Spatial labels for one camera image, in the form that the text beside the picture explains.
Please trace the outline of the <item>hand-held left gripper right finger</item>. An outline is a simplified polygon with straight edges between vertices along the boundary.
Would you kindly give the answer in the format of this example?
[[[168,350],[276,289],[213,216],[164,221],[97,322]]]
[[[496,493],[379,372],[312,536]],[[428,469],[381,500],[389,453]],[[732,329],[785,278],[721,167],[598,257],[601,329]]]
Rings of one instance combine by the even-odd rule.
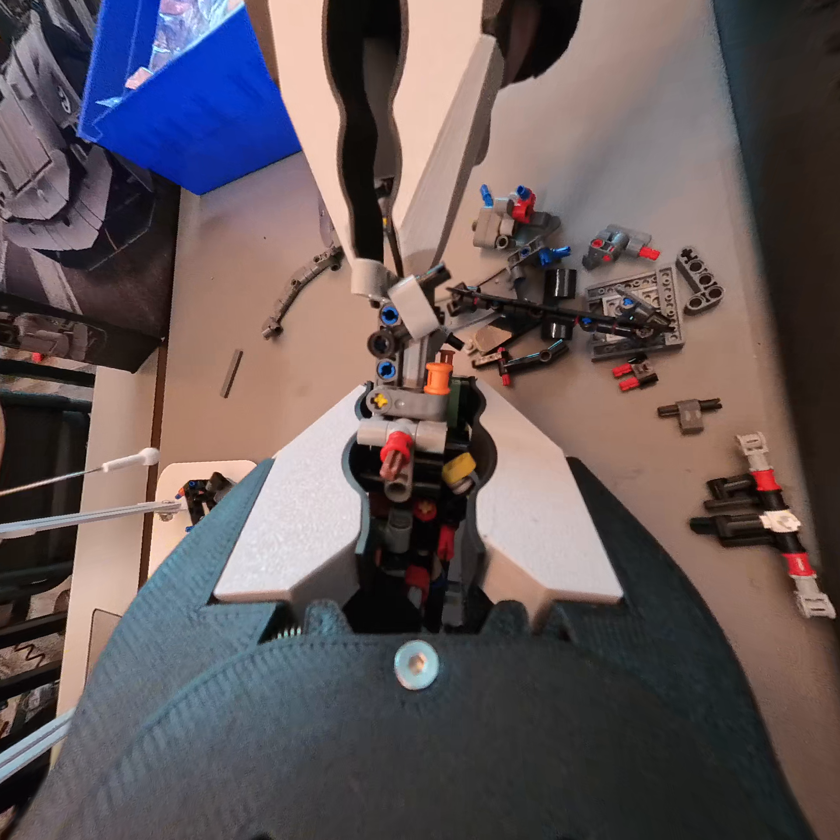
[[[556,602],[616,605],[623,588],[562,450],[502,395],[467,380],[476,488],[459,529],[464,615],[519,602],[532,628]]]

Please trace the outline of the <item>long black lego connector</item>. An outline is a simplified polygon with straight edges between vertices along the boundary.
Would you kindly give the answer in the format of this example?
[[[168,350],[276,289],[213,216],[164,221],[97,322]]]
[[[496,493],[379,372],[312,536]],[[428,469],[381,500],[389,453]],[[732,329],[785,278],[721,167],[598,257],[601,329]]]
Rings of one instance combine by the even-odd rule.
[[[559,339],[539,352],[512,358],[509,351],[501,345],[497,350],[482,354],[473,360],[471,366],[475,370],[495,368],[501,385],[507,387],[511,385],[515,376],[523,372],[542,369],[566,355],[570,349],[571,343],[567,339]]]

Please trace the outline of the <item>black lego frame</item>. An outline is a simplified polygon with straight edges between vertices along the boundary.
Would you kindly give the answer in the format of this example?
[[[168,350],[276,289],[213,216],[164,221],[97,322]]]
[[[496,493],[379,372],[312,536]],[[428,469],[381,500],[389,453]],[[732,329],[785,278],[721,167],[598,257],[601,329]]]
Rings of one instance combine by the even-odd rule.
[[[235,486],[235,483],[223,474],[215,471],[208,479],[191,479],[179,489],[176,500],[185,503],[191,519],[185,532],[190,532]]]

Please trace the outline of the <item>white lamp base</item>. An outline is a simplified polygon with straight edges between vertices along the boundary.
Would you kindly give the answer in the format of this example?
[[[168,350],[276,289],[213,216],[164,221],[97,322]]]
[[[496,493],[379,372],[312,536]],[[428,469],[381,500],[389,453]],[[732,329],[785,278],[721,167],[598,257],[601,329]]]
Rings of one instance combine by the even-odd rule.
[[[184,533],[186,528],[193,526],[193,518],[188,510],[184,496],[176,498],[182,493],[184,486],[189,485],[190,480],[201,484],[212,478],[214,473],[223,476],[232,485],[239,483],[256,464],[250,460],[212,460],[172,463],[165,467],[157,481],[155,489],[155,501],[178,501],[180,510],[172,514],[171,519],[163,521],[158,519],[161,526],[166,526],[177,533]]]

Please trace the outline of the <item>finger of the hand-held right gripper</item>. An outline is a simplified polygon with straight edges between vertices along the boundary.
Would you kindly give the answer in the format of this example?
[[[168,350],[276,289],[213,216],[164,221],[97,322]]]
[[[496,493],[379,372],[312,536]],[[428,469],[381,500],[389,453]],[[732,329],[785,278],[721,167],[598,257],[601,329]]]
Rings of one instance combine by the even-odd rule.
[[[388,269],[380,259],[360,257],[353,242],[352,206],[341,172],[346,118],[329,72],[326,5],[269,2],[280,93],[350,267],[351,292],[384,299]]]
[[[396,34],[368,38],[374,173],[394,179],[385,247],[393,266],[432,266],[445,252],[501,86],[502,6],[385,2]]]

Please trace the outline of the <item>blue plastic bin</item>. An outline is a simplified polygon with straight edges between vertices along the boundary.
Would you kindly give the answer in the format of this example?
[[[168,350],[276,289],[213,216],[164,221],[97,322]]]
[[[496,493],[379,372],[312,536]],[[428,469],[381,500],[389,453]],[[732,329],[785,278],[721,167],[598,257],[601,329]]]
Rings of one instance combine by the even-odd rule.
[[[110,108],[90,98],[102,4],[77,128],[82,139],[197,195],[301,151],[246,3]]]

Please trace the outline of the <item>grey square lego frame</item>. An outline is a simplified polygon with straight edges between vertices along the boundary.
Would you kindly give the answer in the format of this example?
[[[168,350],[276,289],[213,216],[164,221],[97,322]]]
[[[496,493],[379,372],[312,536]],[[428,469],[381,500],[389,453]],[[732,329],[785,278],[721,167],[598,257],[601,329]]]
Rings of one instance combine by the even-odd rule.
[[[621,319],[630,328],[627,334],[594,332],[592,362],[640,352],[678,351],[685,345],[672,266],[595,284],[584,297],[591,313]]]

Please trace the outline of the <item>dark grey curved lego panel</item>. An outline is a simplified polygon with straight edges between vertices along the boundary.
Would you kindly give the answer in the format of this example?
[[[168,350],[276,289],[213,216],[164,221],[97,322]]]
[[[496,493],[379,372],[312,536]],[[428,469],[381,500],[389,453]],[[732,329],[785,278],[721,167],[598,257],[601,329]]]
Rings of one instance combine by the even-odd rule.
[[[451,299],[447,305],[447,311],[451,318],[464,314],[465,312],[476,312],[477,303],[471,303],[469,294],[474,291],[488,293],[485,289],[491,282],[502,282],[514,292],[517,300],[524,301],[523,284],[536,270],[553,269],[562,267],[561,261],[571,255],[570,246],[552,248],[537,245],[542,241],[534,239],[531,243],[519,247],[513,255],[507,259],[507,264],[499,269],[494,275],[485,280],[469,286],[459,282],[453,286]],[[516,310],[512,314],[498,314],[484,327],[479,328],[467,342],[469,354],[492,354],[499,350],[508,341],[517,341],[523,335],[529,333],[541,322],[541,316]]]

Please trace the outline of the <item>long black curved lego assembly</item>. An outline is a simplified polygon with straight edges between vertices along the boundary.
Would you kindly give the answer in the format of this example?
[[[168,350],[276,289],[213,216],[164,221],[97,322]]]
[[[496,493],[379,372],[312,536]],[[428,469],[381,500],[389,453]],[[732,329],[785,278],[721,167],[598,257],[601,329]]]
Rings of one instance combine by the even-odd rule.
[[[643,302],[634,303],[629,310],[617,315],[609,315],[569,309],[559,304],[538,304],[516,298],[499,297],[482,292],[477,287],[468,287],[463,283],[448,287],[447,290],[452,303],[459,311],[475,312],[478,309],[487,309],[500,314],[516,312],[579,327],[589,333],[598,332],[640,340],[676,332],[676,326],[669,318]]]

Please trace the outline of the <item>grey three-hole lego beam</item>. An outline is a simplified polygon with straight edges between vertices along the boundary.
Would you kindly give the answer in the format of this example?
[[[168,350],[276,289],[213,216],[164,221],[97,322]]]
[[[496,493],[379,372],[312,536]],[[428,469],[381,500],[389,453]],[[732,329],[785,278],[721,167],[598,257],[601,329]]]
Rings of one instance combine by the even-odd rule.
[[[697,316],[709,312],[721,303],[725,290],[695,248],[682,248],[675,265],[690,291],[684,306],[685,315]]]

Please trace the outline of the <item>clear plastic bags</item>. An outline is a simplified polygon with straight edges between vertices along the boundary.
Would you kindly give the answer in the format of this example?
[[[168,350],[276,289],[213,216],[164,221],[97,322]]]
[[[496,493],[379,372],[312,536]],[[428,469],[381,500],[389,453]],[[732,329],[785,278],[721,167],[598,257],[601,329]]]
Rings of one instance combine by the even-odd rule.
[[[103,2],[90,98],[114,107],[245,5],[242,1]]]

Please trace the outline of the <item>grey lego connector black pins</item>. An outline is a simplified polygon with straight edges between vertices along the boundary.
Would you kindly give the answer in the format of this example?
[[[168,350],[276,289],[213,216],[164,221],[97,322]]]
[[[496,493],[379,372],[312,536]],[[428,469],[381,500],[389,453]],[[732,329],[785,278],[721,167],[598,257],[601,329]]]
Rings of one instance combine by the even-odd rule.
[[[705,429],[704,416],[714,413],[722,408],[720,398],[709,398],[706,400],[684,400],[675,403],[658,406],[657,416],[660,418],[675,418],[679,431],[683,436],[696,436]]]

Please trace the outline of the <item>black lego axle assembly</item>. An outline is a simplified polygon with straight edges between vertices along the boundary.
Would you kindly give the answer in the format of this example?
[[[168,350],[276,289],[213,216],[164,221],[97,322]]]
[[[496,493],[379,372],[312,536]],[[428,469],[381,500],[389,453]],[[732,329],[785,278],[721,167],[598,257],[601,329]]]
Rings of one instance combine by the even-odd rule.
[[[725,548],[770,546],[784,560],[794,600],[805,618],[835,620],[837,611],[824,592],[803,543],[802,522],[786,503],[761,432],[736,436],[748,470],[709,479],[706,514],[689,520],[696,534],[714,537]]]

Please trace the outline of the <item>person's right hand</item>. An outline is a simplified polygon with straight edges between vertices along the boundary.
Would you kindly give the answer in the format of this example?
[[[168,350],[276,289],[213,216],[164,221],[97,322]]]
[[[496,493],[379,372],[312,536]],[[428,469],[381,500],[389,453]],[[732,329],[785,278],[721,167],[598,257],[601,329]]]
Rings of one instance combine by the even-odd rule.
[[[509,14],[503,88],[513,84],[537,37],[542,8],[537,1],[515,1]]]

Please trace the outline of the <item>lego car chassis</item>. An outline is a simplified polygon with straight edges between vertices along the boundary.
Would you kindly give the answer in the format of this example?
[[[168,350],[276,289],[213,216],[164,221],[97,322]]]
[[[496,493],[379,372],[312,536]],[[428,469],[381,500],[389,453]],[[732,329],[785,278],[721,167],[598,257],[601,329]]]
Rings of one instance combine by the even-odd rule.
[[[382,262],[353,263],[352,291],[377,314],[373,380],[349,455],[365,503],[360,589],[344,611],[363,633],[458,633],[479,621],[470,446],[480,399],[474,380],[454,375],[464,343],[434,304],[449,278],[442,264],[399,279]]]

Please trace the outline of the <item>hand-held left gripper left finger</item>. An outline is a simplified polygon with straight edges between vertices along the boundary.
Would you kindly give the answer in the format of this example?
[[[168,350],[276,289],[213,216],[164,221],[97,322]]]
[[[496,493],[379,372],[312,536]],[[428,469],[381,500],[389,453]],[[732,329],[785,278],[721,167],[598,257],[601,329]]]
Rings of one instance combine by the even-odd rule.
[[[360,419],[357,386],[278,450],[214,589],[222,603],[317,600],[343,606],[359,589],[362,496],[344,469]]]

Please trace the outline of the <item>silver metal bar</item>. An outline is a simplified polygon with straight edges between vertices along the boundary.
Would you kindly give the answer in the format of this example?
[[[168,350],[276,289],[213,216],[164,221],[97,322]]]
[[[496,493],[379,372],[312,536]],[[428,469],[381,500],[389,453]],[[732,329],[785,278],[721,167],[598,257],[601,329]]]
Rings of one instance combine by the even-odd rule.
[[[180,500],[146,501],[125,507],[111,507],[95,511],[69,513],[60,516],[11,521],[1,524],[1,539],[21,539],[30,537],[38,532],[47,532],[64,528],[73,528],[81,524],[105,522],[112,519],[133,515],[160,514],[172,516],[185,510],[185,504]]]
[[[76,710],[74,707],[69,709],[2,751],[1,784],[62,741],[68,734]]]

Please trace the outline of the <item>black lego connector two red pins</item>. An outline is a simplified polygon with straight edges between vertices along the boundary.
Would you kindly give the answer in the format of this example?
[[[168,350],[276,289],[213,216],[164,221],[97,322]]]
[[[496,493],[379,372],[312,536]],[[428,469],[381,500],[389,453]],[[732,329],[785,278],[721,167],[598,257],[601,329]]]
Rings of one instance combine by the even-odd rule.
[[[658,374],[644,353],[639,353],[612,368],[612,376],[624,393],[645,389],[658,383]]]

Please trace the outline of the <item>dark chair frames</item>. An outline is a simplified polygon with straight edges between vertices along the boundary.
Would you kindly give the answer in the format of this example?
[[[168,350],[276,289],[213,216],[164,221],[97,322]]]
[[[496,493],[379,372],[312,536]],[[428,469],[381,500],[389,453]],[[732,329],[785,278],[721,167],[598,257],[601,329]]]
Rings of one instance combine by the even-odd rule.
[[[3,391],[2,490],[83,470],[90,413],[89,402]],[[2,538],[2,749],[56,715],[76,545],[76,527]]]

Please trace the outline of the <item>grey lego block red pins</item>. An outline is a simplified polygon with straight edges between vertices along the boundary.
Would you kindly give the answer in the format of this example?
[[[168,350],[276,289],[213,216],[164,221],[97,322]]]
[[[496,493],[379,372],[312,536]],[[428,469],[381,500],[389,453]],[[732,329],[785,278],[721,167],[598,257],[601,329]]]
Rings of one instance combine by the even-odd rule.
[[[609,224],[591,240],[587,253],[582,258],[582,265],[586,270],[592,271],[612,265],[624,256],[656,261],[660,257],[660,251],[650,246],[651,239],[651,234],[618,224]]]

